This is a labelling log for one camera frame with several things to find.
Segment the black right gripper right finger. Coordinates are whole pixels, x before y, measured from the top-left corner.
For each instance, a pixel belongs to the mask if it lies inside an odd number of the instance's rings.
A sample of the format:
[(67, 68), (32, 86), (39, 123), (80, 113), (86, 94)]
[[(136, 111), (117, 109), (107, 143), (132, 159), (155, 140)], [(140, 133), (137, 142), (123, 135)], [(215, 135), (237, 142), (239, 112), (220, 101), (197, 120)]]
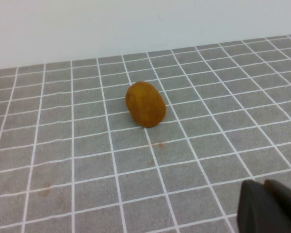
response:
[(291, 222), (291, 189), (276, 180), (266, 180), (264, 186), (274, 197), (284, 216)]

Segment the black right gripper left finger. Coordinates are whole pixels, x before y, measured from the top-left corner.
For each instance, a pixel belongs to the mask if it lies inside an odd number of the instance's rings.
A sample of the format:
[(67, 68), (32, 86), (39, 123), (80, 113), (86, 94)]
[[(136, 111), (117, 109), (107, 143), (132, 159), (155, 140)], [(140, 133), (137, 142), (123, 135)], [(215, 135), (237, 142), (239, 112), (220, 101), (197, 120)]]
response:
[(264, 183), (253, 180), (242, 182), (237, 225), (241, 233), (291, 233), (291, 222)]

